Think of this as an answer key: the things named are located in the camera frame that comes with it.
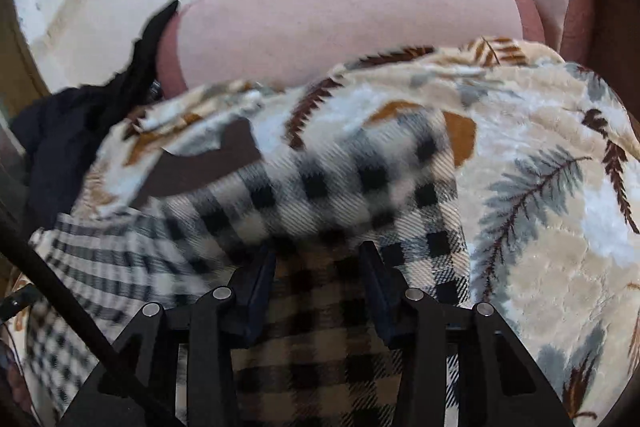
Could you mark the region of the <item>black white checked shirt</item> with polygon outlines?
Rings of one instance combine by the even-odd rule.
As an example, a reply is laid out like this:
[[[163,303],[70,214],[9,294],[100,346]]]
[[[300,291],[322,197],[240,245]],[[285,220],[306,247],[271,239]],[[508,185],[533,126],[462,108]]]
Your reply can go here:
[[[145,303],[194,303],[272,246],[265,341],[233,355],[243,424],[387,426],[401,356],[373,335],[355,251],[369,239],[409,285],[464,303],[452,156],[442,113],[405,110],[139,210],[61,216],[36,249],[115,338]]]

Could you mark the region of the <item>dark navy clothing pile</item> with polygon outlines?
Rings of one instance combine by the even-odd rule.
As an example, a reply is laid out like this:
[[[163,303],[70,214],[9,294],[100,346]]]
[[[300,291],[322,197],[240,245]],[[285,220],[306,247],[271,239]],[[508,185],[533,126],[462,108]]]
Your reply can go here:
[[[178,0],[170,0],[151,16],[134,42],[128,66],[108,83],[85,84],[40,98],[11,120],[10,130],[26,160],[25,236],[52,228],[60,213],[72,210],[111,127],[160,98],[157,50],[178,7]]]

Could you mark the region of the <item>leaf patterned fleece blanket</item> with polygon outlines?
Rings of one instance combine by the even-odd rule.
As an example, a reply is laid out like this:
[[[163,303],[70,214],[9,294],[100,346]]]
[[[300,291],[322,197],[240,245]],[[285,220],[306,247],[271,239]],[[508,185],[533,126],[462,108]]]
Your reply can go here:
[[[302,87],[190,90],[111,127],[54,225],[139,210],[414,108],[442,113],[454,154],[470,260],[458,306],[493,306],[572,424],[603,425],[639,367],[639,142],[606,82],[543,44],[478,38],[369,55]],[[54,225],[30,234],[35,249]]]

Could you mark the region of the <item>pink quilted pillow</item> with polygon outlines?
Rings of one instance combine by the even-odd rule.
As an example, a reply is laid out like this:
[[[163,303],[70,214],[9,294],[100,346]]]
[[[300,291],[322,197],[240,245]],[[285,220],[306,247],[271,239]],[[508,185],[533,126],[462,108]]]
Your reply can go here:
[[[157,74],[168,98],[237,79],[298,86],[361,55],[480,36],[544,41],[534,0],[194,0],[165,28]]]

